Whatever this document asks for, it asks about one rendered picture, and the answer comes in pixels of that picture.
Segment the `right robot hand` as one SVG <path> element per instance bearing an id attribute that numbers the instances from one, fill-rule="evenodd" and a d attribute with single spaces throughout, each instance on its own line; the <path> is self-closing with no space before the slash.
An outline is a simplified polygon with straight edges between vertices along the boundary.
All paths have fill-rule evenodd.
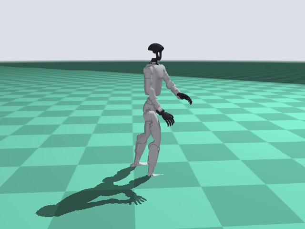
<path id="1" fill-rule="evenodd" d="M 174 117 L 173 115 L 167 113 L 167 112 L 164 112 L 164 110 L 162 110 L 161 112 L 159 112 L 158 110 L 156 110 L 156 112 L 159 114 L 159 115 L 162 115 L 162 118 L 166 121 L 167 125 L 170 126 L 174 124 Z M 172 124 L 171 124 L 172 123 Z"/>

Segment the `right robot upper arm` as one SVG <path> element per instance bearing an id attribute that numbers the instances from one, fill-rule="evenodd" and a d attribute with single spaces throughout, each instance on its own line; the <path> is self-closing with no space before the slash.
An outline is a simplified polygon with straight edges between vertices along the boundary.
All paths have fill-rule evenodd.
<path id="1" fill-rule="evenodd" d="M 146 66 L 143 69 L 144 78 L 145 78 L 145 92 L 148 94 L 148 89 L 151 88 L 152 84 L 152 74 L 153 74 L 153 66 Z"/>

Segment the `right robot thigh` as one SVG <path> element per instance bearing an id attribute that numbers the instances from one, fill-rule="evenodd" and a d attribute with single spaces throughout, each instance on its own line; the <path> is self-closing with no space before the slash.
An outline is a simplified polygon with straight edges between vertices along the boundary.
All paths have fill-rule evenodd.
<path id="1" fill-rule="evenodd" d="M 161 127 L 158 120 L 158 117 L 154 111 L 151 111 L 150 108 L 145 110 L 145 113 L 143 113 L 143 117 L 145 122 L 151 122 L 149 123 L 149 129 L 151 132 L 151 135 L 154 139 L 153 142 L 150 142 L 148 145 L 148 149 L 150 145 L 155 144 L 157 145 L 158 149 L 161 142 Z"/>

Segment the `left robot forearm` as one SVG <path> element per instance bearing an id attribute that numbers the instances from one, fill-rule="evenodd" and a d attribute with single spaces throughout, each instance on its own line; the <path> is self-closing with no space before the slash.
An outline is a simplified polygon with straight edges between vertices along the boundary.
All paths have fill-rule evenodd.
<path id="1" fill-rule="evenodd" d="M 173 83 L 173 82 L 172 82 Z M 174 84 L 174 83 L 173 83 Z M 174 95 L 178 98 L 181 99 L 179 96 L 177 96 L 178 93 L 181 93 L 179 91 L 179 89 L 176 87 L 176 85 L 174 84 L 174 86 L 171 87 L 171 91 L 174 93 Z"/>

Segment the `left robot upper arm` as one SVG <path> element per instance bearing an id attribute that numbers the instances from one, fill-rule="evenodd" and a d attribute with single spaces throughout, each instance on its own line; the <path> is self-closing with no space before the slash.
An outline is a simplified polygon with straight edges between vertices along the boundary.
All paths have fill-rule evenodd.
<path id="1" fill-rule="evenodd" d="M 163 80 L 166 82 L 166 87 L 168 89 L 171 89 L 171 87 L 174 86 L 174 84 L 172 83 L 172 81 L 170 81 L 170 77 L 166 72 L 164 65 L 161 64 L 161 66 L 163 67 Z"/>

